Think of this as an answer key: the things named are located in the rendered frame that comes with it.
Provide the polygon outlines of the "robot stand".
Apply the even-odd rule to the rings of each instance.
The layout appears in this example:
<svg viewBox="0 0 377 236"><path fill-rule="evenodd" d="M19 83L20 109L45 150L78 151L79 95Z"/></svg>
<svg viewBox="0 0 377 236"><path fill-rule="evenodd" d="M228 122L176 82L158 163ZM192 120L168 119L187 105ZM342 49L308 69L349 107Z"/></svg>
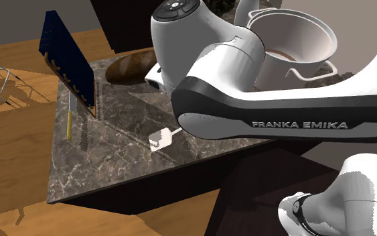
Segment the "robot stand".
<svg viewBox="0 0 377 236"><path fill-rule="evenodd" d="M204 236L287 236L280 201L324 191L338 171L277 148L242 159L220 188Z"/></svg>

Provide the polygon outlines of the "dark cabinet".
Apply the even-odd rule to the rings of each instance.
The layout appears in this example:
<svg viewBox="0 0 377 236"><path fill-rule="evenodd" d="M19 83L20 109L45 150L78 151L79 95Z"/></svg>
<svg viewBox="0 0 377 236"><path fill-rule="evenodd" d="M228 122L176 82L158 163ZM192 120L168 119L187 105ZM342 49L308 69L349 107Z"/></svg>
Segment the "dark cabinet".
<svg viewBox="0 0 377 236"><path fill-rule="evenodd" d="M151 14L163 0L90 0L110 48L116 53L150 48Z"/></svg>

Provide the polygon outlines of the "white spatula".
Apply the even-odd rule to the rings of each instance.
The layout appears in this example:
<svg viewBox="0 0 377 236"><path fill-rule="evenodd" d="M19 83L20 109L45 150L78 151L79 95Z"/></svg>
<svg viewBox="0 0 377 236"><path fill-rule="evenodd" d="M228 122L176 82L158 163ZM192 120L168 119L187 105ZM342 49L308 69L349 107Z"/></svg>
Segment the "white spatula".
<svg viewBox="0 0 377 236"><path fill-rule="evenodd" d="M151 135L149 135L150 150L152 152L156 152L157 150L171 145L173 135L175 135L181 130L181 127L174 131L171 131L169 128L166 127L159 131L156 131L155 133L152 133Z"/></svg>

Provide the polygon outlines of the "yellow handled knife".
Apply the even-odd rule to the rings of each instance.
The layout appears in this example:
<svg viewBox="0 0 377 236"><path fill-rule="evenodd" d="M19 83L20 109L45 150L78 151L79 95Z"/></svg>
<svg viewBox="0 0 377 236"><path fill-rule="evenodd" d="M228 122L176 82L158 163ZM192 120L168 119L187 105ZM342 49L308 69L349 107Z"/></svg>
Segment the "yellow handled knife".
<svg viewBox="0 0 377 236"><path fill-rule="evenodd" d="M73 112L76 111L76 104L77 100L73 93L69 92L69 99L68 99L68 122L67 122L67 140L72 141L72 115Z"/></svg>

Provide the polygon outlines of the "dark blue board with hooks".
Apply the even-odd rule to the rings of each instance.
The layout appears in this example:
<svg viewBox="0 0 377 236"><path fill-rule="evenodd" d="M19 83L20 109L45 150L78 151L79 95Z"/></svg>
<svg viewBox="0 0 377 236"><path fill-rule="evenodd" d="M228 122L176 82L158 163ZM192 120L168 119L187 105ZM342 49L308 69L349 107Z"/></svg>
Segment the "dark blue board with hooks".
<svg viewBox="0 0 377 236"><path fill-rule="evenodd" d="M46 12L39 52L78 102L95 116L94 72L55 10Z"/></svg>

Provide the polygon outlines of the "brown bread loaf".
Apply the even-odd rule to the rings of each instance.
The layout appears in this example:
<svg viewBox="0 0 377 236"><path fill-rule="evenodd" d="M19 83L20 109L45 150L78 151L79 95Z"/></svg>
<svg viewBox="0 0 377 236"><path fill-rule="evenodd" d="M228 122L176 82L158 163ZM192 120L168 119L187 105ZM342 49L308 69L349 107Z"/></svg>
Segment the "brown bread loaf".
<svg viewBox="0 0 377 236"><path fill-rule="evenodd" d="M153 50L129 54L114 61L107 68L105 78L111 84L140 84L145 82L145 76L156 63Z"/></svg>

